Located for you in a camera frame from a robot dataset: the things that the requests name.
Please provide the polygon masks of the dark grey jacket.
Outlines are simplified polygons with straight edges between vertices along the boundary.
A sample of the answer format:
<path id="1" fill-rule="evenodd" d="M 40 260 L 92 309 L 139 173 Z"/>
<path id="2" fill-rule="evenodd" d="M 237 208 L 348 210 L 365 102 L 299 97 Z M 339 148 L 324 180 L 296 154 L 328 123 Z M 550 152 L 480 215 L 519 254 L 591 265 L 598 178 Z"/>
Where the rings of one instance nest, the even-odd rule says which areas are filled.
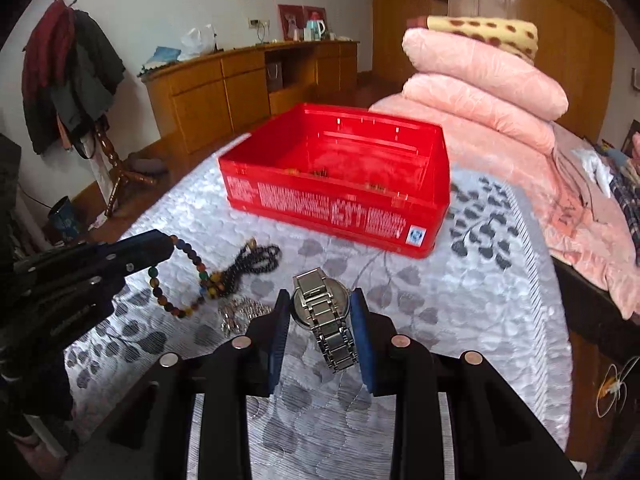
<path id="1" fill-rule="evenodd" d="M 75 43 L 67 57 L 65 81 L 41 89 L 34 102 L 23 99 L 25 124 L 37 155 L 58 141 L 76 144 L 114 104 L 125 66 L 99 24 L 74 10 Z"/>

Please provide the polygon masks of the yellow brown-spotted blanket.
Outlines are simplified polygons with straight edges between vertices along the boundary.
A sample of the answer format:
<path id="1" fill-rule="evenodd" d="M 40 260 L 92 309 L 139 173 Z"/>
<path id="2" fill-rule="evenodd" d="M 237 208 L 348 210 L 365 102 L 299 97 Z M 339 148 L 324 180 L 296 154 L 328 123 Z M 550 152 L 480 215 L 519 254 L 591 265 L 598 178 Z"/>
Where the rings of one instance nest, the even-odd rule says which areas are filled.
<path id="1" fill-rule="evenodd" d="M 530 65 L 535 64 L 538 52 L 538 29 L 532 22 L 479 16 L 421 15 L 408 18 L 407 27 L 468 37 L 511 53 Z"/>

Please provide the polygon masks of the red photo frame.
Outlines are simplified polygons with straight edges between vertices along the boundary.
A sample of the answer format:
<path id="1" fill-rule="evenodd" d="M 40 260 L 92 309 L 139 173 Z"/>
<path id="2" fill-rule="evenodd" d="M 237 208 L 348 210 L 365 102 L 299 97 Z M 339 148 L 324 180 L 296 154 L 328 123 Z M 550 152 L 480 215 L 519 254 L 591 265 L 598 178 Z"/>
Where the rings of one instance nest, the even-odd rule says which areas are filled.
<path id="1" fill-rule="evenodd" d="M 285 41 L 312 41 L 306 31 L 306 21 L 308 12 L 316 10 L 322 13 L 326 22 L 326 36 L 322 40 L 330 38 L 328 20 L 326 19 L 326 9 L 321 6 L 299 6 L 298 4 L 278 5 L 282 36 Z"/>

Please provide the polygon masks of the wall intercom phone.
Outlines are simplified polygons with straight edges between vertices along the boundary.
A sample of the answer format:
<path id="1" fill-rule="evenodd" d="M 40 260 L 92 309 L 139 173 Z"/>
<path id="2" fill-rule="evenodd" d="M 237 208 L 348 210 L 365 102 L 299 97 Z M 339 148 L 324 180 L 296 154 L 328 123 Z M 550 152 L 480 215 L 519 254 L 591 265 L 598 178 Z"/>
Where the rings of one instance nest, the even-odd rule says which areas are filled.
<path id="1" fill-rule="evenodd" d="M 638 68 L 634 67 L 631 70 L 630 82 L 631 82 L 631 87 L 634 89 L 634 91 L 640 92 L 640 70 L 638 70 Z"/>

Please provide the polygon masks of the silver metal wristwatch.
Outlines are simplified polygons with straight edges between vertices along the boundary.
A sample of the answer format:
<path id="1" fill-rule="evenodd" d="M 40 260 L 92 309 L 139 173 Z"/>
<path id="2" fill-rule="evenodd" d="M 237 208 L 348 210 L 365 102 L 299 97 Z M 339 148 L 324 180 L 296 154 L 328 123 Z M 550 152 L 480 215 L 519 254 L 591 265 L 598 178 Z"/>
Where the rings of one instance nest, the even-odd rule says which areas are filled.
<path id="1" fill-rule="evenodd" d="M 349 290 L 320 268 L 295 275 L 293 285 L 292 318 L 312 333 L 329 369 L 337 373 L 355 365 L 355 341 L 348 324 Z"/>

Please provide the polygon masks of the wooden coat stand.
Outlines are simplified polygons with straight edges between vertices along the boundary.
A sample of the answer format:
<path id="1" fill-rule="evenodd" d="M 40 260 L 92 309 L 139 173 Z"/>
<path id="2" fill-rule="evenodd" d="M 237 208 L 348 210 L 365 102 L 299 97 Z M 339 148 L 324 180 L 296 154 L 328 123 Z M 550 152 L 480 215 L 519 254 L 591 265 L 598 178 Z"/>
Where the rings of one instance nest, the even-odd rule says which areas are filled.
<path id="1" fill-rule="evenodd" d="M 98 142 L 102 154 L 111 165 L 110 178 L 113 188 L 105 207 L 105 217 L 111 218 L 119 199 L 119 194 L 129 183 L 139 183 L 149 186 L 157 185 L 157 180 L 153 177 L 145 176 L 140 172 L 130 170 L 117 154 L 112 141 L 107 136 L 107 118 L 102 115 L 94 122 L 93 133 L 96 142 Z"/>

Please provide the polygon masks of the plaid folded clothing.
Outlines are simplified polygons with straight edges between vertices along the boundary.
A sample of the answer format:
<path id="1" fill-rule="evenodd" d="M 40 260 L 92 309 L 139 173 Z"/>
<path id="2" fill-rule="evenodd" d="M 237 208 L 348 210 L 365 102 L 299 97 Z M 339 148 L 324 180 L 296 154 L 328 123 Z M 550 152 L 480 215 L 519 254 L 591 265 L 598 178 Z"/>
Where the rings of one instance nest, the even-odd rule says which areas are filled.
<path id="1" fill-rule="evenodd" d="M 614 159 L 609 158 L 608 164 L 612 172 L 610 189 L 626 219 L 628 231 L 636 251 L 636 266 L 638 266 L 640 258 L 639 187 L 620 173 L 620 168 L 617 167 Z"/>

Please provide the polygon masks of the pink bed sheet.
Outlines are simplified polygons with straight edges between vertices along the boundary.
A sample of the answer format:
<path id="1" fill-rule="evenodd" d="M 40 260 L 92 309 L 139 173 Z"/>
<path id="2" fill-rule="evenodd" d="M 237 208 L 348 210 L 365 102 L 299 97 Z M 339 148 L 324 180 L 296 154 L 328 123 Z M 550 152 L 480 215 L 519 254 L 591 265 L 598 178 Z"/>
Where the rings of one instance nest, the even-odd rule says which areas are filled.
<path id="1" fill-rule="evenodd" d="M 386 96 L 370 110 L 441 126 L 450 162 L 521 188 L 551 255 L 609 292 L 625 320 L 639 313 L 636 248 L 616 200 L 604 203 L 604 221 L 597 222 L 563 181 L 552 157 L 526 144 L 400 94 Z"/>

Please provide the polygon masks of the dark blue waste bin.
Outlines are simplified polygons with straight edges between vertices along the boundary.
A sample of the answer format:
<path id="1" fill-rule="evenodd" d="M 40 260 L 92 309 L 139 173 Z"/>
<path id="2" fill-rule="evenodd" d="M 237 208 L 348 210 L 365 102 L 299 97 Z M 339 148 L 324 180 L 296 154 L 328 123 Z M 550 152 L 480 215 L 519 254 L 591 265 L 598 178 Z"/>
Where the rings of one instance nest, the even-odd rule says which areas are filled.
<path id="1" fill-rule="evenodd" d="M 72 242 L 81 234 L 72 202 L 67 196 L 60 198 L 49 210 L 48 219 L 61 234 L 65 243 Z"/>

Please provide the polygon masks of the wooden sideboard cabinet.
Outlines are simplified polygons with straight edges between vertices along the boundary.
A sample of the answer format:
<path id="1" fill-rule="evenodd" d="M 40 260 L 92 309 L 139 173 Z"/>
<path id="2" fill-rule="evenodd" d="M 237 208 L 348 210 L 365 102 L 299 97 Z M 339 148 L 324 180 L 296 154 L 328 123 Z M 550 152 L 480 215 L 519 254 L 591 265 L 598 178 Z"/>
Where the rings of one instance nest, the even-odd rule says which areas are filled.
<path id="1" fill-rule="evenodd" d="M 357 84 L 354 40 L 277 42 L 206 54 L 141 76 L 177 166 L 303 102 Z"/>

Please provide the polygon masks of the pink folded duvet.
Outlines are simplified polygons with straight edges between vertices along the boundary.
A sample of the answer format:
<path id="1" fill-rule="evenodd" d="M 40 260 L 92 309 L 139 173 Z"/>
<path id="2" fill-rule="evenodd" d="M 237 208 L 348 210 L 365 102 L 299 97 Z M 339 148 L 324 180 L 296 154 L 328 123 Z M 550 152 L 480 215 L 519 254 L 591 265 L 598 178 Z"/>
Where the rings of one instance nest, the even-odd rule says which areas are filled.
<path id="1" fill-rule="evenodd" d="M 494 129 L 542 154 L 550 155 L 553 151 L 555 136 L 548 122 L 457 78 L 415 74 L 405 82 L 402 95 Z"/>
<path id="2" fill-rule="evenodd" d="M 420 73 L 456 78 L 554 122 L 570 107 L 562 86 L 517 56 L 471 38 L 409 28 L 401 41 Z"/>

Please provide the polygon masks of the upper pink folded duvet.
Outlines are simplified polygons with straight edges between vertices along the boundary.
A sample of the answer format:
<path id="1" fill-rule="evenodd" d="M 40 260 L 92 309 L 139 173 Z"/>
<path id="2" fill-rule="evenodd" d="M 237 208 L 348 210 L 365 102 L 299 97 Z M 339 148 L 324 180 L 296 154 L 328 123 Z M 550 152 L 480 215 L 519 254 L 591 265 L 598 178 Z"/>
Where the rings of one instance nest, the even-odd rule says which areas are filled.
<path id="1" fill-rule="evenodd" d="M 554 122 L 570 107 L 562 86 L 517 56 L 471 38 L 409 28 L 401 41 L 420 73 L 456 78 Z"/>

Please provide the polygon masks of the dark red coat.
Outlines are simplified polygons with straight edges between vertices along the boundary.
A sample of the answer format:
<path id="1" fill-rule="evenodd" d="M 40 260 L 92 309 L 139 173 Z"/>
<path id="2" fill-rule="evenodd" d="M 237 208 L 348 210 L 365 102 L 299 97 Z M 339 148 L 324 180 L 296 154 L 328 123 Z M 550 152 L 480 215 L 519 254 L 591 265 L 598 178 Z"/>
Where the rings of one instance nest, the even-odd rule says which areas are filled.
<path id="1" fill-rule="evenodd" d="M 74 10 L 64 0 L 53 0 L 24 47 L 22 92 L 26 103 L 34 102 L 41 89 L 64 84 L 74 43 Z"/>

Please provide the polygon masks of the teal electric kettle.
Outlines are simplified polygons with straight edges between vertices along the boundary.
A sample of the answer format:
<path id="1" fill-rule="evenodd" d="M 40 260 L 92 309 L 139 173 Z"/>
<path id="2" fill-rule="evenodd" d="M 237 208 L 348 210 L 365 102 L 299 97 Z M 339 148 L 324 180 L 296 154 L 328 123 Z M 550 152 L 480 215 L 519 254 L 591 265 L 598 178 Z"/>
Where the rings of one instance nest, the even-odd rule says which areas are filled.
<path id="1" fill-rule="evenodd" d="M 305 29 L 312 41 L 321 41 L 326 36 L 326 22 L 322 13 L 316 10 L 309 11 Z"/>

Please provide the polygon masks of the red metal tin box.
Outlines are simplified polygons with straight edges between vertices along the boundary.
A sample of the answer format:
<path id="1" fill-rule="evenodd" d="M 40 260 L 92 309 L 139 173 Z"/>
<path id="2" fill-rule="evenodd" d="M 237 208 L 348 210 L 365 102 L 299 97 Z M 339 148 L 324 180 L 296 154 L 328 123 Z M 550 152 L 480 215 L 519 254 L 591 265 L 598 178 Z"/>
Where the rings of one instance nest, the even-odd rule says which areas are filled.
<path id="1" fill-rule="evenodd" d="M 438 125 L 300 103 L 218 158 L 230 205 L 422 259 L 450 204 Z"/>

